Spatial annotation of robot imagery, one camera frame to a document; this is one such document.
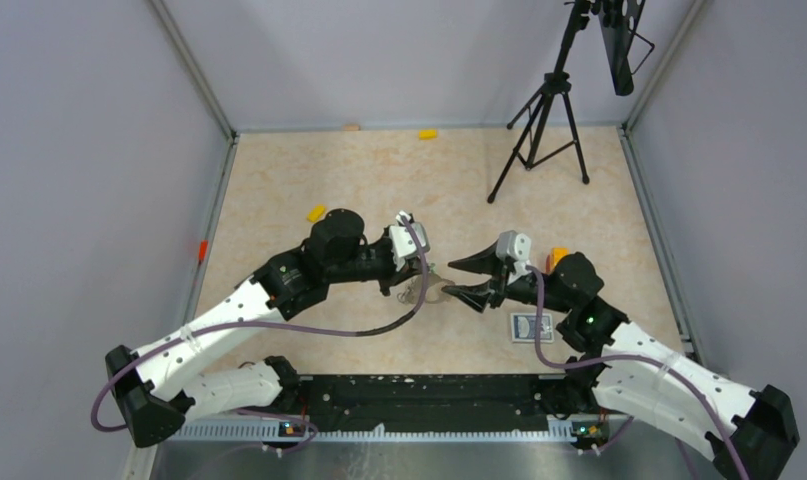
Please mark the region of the metal key holder plate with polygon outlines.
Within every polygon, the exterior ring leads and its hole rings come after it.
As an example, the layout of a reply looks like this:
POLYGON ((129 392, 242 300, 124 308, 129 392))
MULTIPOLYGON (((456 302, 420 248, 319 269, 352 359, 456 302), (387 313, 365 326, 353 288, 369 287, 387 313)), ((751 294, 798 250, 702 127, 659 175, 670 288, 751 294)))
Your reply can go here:
POLYGON ((430 273, 427 277, 417 276, 405 284, 397 294, 397 300, 401 304, 416 305, 421 297, 423 285, 426 285, 423 304, 433 305, 450 300, 450 296, 443 291, 443 288, 453 286, 455 282, 435 273, 430 273))

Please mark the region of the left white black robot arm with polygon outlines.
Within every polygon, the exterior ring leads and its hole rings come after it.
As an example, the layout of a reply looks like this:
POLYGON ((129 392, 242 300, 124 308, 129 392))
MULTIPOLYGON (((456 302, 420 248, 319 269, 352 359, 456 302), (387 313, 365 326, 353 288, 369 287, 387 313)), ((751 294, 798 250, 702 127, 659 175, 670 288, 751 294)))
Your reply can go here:
POLYGON ((272 256, 220 303, 180 329, 136 349, 119 345, 105 356, 108 382, 92 406, 95 429, 102 401, 111 396, 138 448, 155 446, 188 422, 243 408, 287 413, 298 404, 300 376, 282 356, 248 367, 207 373, 215 361, 264 330, 362 338, 389 333, 411 320, 412 308, 382 327, 340 331, 292 324, 320 304, 331 286, 374 281, 382 295, 426 275, 430 249, 425 227, 405 211, 368 241, 356 212, 334 209, 315 222, 297 247, 272 256))

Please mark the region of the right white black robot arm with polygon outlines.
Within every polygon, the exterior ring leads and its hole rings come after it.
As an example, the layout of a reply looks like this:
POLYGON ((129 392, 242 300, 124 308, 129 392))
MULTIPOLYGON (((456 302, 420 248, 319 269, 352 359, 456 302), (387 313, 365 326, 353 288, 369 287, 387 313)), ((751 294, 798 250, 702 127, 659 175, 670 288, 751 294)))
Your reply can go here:
POLYGON ((690 446, 726 479, 777 479, 800 441, 790 397, 713 372, 669 348, 605 301, 595 267, 569 253, 548 272, 528 258, 523 236, 498 240, 449 267, 485 274, 486 282, 448 288, 477 312, 506 300, 564 315, 555 329, 579 358, 543 364, 566 372, 568 404, 624 413, 690 446))

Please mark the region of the orange object behind right arm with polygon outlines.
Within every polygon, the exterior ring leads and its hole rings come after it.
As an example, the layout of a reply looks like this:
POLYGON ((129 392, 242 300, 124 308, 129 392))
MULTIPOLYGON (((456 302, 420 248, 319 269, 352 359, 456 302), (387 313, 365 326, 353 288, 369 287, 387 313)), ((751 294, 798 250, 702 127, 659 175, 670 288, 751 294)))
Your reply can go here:
POLYGON ((570 254, 570 250, 566 247, 553 247, 546 260, 546 268, 548 272, 552 272, 558 263, 567 255, 570 254))

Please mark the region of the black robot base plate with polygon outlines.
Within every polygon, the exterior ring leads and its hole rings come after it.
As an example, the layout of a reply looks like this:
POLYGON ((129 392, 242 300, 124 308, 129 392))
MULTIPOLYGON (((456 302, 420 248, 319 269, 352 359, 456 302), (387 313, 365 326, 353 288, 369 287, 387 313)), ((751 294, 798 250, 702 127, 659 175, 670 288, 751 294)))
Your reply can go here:
POLYGON ((557 420, 604 423, 610 408, 575 374, 314 374, 255 409, 308 420, 323 433, 544 431, 557 420))

